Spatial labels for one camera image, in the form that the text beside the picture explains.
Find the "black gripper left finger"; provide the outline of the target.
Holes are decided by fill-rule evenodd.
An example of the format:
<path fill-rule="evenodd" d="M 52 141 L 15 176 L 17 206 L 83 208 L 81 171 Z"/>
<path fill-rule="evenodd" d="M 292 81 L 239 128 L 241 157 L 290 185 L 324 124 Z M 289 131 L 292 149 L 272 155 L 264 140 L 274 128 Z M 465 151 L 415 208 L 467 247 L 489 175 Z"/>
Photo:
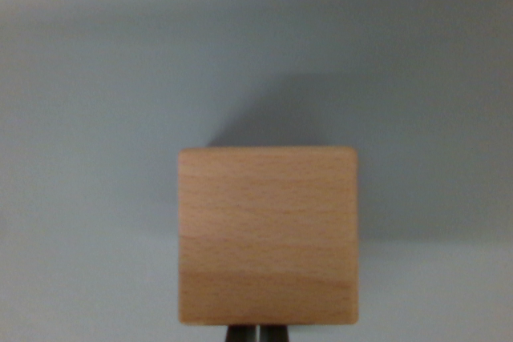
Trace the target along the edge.
<path fill-rule="evenodd" d="M 225 335 L 225 342 L 256 342 L 257 326 L 255 325 L 229 325 Z"/>

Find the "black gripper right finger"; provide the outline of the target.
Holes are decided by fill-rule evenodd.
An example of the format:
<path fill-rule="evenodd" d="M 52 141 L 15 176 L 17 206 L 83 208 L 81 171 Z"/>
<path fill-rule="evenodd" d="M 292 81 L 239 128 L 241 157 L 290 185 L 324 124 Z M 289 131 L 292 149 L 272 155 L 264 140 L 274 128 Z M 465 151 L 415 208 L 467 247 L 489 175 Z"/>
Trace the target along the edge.
<path fill-rule="evenodd" d="M 289 342 L 287 325 L 261 325 L 260 342 Z"/>

